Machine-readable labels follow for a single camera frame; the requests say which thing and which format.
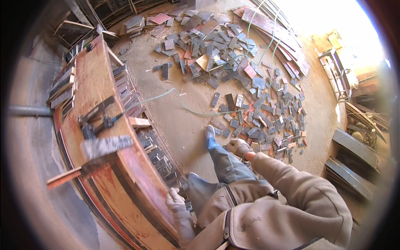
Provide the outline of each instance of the zipper pull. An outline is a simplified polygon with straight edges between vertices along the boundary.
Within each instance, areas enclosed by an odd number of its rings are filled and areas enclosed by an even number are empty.
[[[228,227],[224,228],[224,239],[226,240],[229,237]]]

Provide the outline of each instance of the brown jacket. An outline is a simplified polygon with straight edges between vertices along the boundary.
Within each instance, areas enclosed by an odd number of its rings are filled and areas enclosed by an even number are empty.
[[[340,249],[350,241],[352,217],[326,179],[257,153],[252,168],[269,184],[240,181],[221,188],[202,209],[197,236],[189,212],[174,214],[182,249]],[[269,196],[272,186],[288,206]]]

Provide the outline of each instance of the jeans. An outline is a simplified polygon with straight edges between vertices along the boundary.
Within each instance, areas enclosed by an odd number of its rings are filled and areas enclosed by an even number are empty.
[[[255,174],[232,154],[223,149],[214,138],[208,139],[208,152],[214,162],[214,171],[220,183],[209,183],[194,175],[188,176],[189,196],[196,216],[210,197],[225,184],[239,180],[258,180]]]

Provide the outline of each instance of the person's arm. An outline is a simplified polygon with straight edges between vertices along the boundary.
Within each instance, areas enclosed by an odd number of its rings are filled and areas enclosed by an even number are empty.
[[[280,190],[290,206],[320,217],[339,218],[341,224],[334,244],[346,247],[350,241],[352,216],[336,188],[326,179],[299,172],[293,166],[263,153],[254,153],[244,140],[232,139],[229,149],[237,156],[251,161],[253,170]]]
[[[177,193],[178,191],[178,188],[170,188],[165,198],[165,204],[173,212],[180,249],[184,250],[196,237],[196,234],[192,215],[186,210],[185,199]]]

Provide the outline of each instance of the metal pipe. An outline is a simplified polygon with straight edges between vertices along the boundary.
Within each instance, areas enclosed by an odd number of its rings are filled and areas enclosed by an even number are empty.
[[[53,111],[48,107],[10,106],[8,112],[12,116],[53,116]]]

